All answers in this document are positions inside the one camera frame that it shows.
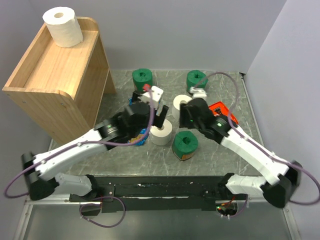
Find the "white paper towel roll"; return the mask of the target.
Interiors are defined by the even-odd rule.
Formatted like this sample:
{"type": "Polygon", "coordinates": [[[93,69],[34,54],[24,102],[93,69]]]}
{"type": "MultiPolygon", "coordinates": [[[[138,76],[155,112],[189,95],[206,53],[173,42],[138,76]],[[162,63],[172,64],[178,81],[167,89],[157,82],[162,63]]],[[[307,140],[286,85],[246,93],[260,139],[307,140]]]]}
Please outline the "white paper towel roll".
{"type": "Polygon", "coordinates": [[[164,120],[161,128],[152,126],[149,137],[153,144],[157,146],[164,146],[169,143],[172,137],[173,126],[167,119],[164,120]]]}
{"type": "Polygon", "coordinates": [[[172,115],[176,120],[179,120],[179,117],[180,117],[180,105],[186,104],[191,100],[192,98],[190,96],[187,96],[184,94],[177,95],[174,98],[173,104],[172,104],[172,115]]]}
{"type": "Polygon", "coordinates": [[[57,46],[71,48],[83,41],[82,30],[72,8],[54,7],[47,10],[42,18],[57,46]]]}

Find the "green roll front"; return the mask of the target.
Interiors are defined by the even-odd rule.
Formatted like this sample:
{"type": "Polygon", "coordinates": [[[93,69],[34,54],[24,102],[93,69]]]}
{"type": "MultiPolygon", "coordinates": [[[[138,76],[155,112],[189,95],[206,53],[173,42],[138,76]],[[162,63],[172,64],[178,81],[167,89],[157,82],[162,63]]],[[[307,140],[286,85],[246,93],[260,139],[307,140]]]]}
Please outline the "green roll front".
{"type": "Polygon", "coordinates": [[[193,157],[198,149],[197,137],[189,130],[178,132],[172,143],[172,151],[180,161],[186,161],[193,157]]]}

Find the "green roll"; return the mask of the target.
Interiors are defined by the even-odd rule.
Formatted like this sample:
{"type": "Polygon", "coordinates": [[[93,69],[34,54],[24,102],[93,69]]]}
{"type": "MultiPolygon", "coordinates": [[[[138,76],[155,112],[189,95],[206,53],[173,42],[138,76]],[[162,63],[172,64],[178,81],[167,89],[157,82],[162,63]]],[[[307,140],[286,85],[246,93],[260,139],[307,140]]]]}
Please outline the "green roll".
{"type": "Polygon", "coordinates": [[[142,91],[145,84],[153,85],[153,74],[148,68],[139,68],[132,72],[132,80],[137,91],[142,91]]]}
{"type": "Polygon", "coordinates": [[[200,70],[191,70],[187,73],[186,76],[186,90],[189,95],[190,93],[190,88],[194,87],[198,82],[200,82],[204,77],[206,76],[205,73],[203,73],[200,70]]]}
{"type": "Polygon", "coordinates": [[[180,161],[186,161],[193,157],[198,149],[197,137],[189,130],[178,132],[172,143],[172,151],[180,161]]]}

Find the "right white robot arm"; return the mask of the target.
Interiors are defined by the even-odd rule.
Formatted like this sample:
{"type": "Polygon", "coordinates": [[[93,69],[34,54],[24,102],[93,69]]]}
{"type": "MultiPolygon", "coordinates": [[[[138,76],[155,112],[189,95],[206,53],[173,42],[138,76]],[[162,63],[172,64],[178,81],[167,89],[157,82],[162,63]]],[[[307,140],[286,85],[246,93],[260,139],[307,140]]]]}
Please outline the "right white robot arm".
{"type": "Polygon", "coordinates": [[[300,170],[271,159],[269,150],[226,115],[214,114],[202,98],[180,104],[179,127],[198,130],[206,138],[236,153],[260,173],[260,176],[226,174],[219,183],[222,195],[263,197],[272,206],[284,208],[300,185],[300,170]]]}

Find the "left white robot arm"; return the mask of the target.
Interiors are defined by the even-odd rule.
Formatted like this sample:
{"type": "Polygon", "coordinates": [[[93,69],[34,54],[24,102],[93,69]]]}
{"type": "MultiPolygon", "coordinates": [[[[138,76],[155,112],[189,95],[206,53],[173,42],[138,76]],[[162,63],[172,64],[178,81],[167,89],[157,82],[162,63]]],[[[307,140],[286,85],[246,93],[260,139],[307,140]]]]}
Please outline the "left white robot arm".
{"type": "Polygon", "coordinates": [[[142,129],[161,128],[169,110],[162,104],[164,91],[152,86],[150,91],[134,91],[131,104],[104,120],[84,135],[54,150],[37,155],[25,153],[21,160],[31,200],[52,194],[77,195],[92,200],[103,194],[93,175],[69,175],[63,170],[86,158],[115,147],[128,147],[142,140],[142,129]]]}

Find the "wooden shelf unit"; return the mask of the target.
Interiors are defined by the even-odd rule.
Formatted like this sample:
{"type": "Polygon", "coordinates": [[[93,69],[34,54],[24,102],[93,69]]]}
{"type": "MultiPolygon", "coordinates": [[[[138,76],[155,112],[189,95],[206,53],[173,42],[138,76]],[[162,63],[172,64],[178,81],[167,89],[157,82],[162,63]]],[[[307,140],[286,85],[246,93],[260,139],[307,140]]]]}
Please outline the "wooden shelf unit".
{"type": "Polygon", "coordinates": [[[103,95],[116,92],[98,23],[77,20],[81,43],[59,47],[43,25],[2,89],[59,144],[92,129],[103,95]]]}

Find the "blue Lays chips bag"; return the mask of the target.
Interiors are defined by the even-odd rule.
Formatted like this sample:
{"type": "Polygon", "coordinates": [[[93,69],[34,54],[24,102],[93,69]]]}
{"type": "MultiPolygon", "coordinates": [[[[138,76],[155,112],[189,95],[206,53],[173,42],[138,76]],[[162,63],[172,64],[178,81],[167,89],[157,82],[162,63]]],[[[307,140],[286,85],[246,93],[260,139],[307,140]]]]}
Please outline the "blue Lays chips bag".
{"type": "Polygon", "coordinates": [[[145,143],[148,137],[147,128],[150,121],[151,109],[148,103],[134,102],[132,98],[129,100],[129,105],[125,109],[126,122],[129,130],[129,143],[134,143],[137,146],[141,146],[145,143]]]}

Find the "orange razor package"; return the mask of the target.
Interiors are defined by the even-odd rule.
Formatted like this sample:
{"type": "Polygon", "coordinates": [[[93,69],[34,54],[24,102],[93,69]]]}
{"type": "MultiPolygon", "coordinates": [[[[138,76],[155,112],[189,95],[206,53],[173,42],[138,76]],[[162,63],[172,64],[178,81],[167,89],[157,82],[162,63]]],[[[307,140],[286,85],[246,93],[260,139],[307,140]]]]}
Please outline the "orange razor package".
{"type": "Polygon", "coordinates": [[[227,125],[229,109],[222,101],[218,101],[208,106],[210,110],[210,119],[218,122],[219,126],[227,125]]]}

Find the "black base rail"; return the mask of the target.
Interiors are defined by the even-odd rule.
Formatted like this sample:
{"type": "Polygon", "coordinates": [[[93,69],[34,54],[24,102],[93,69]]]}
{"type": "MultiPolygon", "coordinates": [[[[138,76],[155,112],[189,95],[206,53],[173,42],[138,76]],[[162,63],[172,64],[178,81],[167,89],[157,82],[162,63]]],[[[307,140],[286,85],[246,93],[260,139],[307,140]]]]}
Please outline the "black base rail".
{"type": "Polygon", "coordinates": [[[217,201],[235,198],[245,200],[245,194],[231,193],[224,185],[225,176],[90,176],[94,192],[87,196],[70,194],[71,202],[102,202],[102,213],[155,210],[215,211],[217,201]]]}

